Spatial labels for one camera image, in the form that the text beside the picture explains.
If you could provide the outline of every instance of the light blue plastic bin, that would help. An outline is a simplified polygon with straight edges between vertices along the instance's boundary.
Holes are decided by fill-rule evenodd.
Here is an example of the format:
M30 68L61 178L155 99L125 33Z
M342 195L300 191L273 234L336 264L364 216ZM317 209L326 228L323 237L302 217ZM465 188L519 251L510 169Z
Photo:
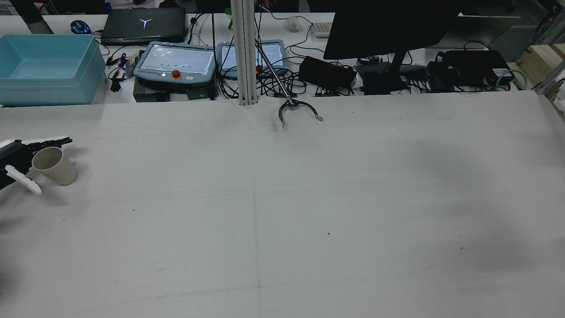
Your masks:
M105 67L92 35L4 35L0 104L90 104Z

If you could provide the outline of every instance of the blue mouse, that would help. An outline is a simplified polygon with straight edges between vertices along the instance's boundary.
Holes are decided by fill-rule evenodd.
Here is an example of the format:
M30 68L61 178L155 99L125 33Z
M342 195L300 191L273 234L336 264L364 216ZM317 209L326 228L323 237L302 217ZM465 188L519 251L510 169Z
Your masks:
M86 22L81 20L75 20L71 22L71 31L74 34L91 34L90 27Z

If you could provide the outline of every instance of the white table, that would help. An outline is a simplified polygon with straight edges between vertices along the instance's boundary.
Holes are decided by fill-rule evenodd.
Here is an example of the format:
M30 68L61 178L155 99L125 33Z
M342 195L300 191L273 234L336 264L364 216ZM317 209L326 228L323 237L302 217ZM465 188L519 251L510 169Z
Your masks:
M79 170L0 191L0 317L563 317L544 97L307 101L0 109Z

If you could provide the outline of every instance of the paper cup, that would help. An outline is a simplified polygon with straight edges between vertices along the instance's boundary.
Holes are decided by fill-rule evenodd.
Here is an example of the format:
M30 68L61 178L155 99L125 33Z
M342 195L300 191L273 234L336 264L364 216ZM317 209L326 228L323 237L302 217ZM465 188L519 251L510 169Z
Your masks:
M66 186L77 177L75 166L67 155L57 147L47 147L33 157L32 166L49 179Z

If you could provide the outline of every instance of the teal cable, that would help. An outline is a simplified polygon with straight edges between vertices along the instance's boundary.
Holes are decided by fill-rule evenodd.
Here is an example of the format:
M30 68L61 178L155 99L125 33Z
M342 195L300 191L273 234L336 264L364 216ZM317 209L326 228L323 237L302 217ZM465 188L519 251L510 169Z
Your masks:
M512 72L519 73L524 78L524 89L528 89L528 78L526 77L526 74L524 74L524 72L522 72L520 70L506 70L506 71L504 71L504 73L502 73L498 77L498 80L496 81L496 85L494 87L495 88L498 87L500 85L500 81L502 80L502 77L504 77L506 74L512 73Z

